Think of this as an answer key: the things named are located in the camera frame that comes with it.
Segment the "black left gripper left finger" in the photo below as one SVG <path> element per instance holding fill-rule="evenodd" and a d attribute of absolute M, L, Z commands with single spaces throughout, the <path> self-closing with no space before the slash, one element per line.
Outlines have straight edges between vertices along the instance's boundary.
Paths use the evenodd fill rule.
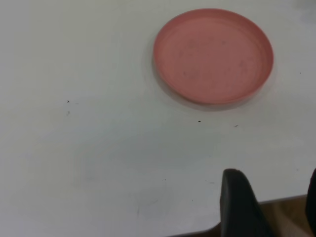
<path fill-rule="evenodd" d="M 222 237 L 273 237 L 247 177 L 237 169 L 225 169 L 220 196 Z"/>

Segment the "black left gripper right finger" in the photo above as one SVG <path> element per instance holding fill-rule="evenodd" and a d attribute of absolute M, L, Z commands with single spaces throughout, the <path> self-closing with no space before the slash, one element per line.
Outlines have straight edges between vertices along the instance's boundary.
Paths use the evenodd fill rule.
<path fill-rule="evenodd" d="M 309 226 L 316 236 L 316 169 L 310 178 L 310 184 L 307 192 L 305 214 Z"/>

